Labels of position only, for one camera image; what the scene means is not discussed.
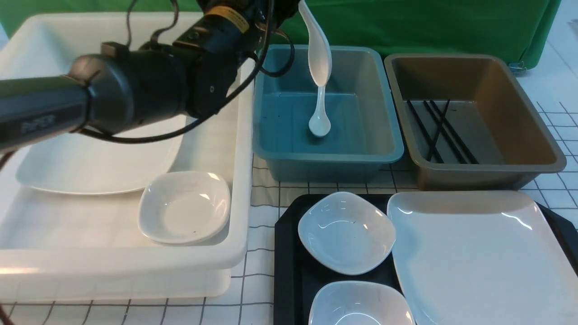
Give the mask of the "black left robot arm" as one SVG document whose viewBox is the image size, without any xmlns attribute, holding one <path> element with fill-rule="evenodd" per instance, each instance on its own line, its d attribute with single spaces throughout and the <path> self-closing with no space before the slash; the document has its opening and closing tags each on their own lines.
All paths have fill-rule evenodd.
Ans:
<svg viewBox="0 0 578 325">
<path fill-rule="evenodd" d="M 67 74 L 1 81 L 2 153 L 66 132 L 118 144 L 175 138 L 210 119 L 263 71 L 272 35 L 298 11 L 299 0 L 199 0 L 203 15 L 172 44 L 155 30 L 131 50 L 103 42 L 100 53 L 74 60 Z"/>
</svg>

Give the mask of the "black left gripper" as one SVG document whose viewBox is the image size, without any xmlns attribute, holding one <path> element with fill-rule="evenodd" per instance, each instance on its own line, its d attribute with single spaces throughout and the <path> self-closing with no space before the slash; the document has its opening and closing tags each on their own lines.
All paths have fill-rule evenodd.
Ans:
<svg viewBox="0 0 578 325">
<path fill-rule="evenodd" d="M 215 46 L 253 46 L 264 37 L 269 8 L 273 32 L 293 17 L 299 0 L 200 0 L 200 26 Z"/>
</svg>

